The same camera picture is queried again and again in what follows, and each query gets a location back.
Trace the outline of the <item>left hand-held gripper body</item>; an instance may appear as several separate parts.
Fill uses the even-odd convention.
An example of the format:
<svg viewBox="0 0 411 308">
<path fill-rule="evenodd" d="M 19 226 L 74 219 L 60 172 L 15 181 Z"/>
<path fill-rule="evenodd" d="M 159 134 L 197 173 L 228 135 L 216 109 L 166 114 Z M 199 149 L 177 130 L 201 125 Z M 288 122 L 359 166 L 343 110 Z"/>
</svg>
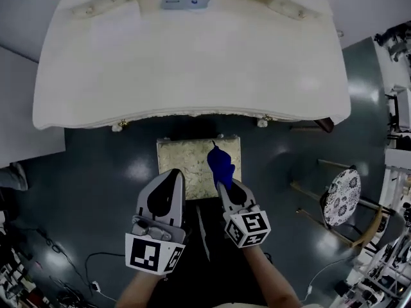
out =
<svg viewBox="0 0 411 308">
<path fill-rule="evenodd" d="M 154 275 L 175 269 L 186 247 L 185 204 L 185 178 L 179 169 L 159 174 L 141 190 L 131 232 L 125 234 L 127 267 Z"/>
</svg>

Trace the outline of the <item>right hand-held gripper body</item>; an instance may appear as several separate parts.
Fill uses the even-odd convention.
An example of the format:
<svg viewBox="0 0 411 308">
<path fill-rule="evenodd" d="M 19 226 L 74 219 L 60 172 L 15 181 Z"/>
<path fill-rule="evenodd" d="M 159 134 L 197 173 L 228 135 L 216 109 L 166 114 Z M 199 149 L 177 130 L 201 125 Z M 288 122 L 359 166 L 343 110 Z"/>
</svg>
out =
<svg viewBox="0 0 411 308">
<path fill-rule="evenodd" d="M 260 245 L 271 232 L 267 214 L 260 209 L 252 191 L 233 180 L 231 188 L 218 183 L 218 195 L 223 205 L 225 232 L 238 248 Z"/>
</svg>

